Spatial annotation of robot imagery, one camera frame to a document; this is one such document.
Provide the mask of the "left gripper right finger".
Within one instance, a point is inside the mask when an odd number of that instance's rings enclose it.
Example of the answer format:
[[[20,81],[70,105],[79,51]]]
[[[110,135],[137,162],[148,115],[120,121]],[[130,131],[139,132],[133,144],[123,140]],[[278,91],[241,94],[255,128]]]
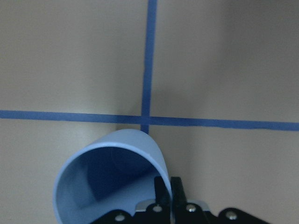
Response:
[[[172,216],[175,224],[186,224],[187,198],[180,177],[171,177]]]

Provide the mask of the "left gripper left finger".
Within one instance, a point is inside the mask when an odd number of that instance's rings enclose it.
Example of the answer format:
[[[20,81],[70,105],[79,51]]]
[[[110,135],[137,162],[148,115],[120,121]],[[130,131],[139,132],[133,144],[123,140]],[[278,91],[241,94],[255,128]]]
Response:
[[[154,187],[155,203],[153,206],[153,213],[156,216],[157,223],[170,224],[172,201],[162,177],[157,176],[154,178]]]

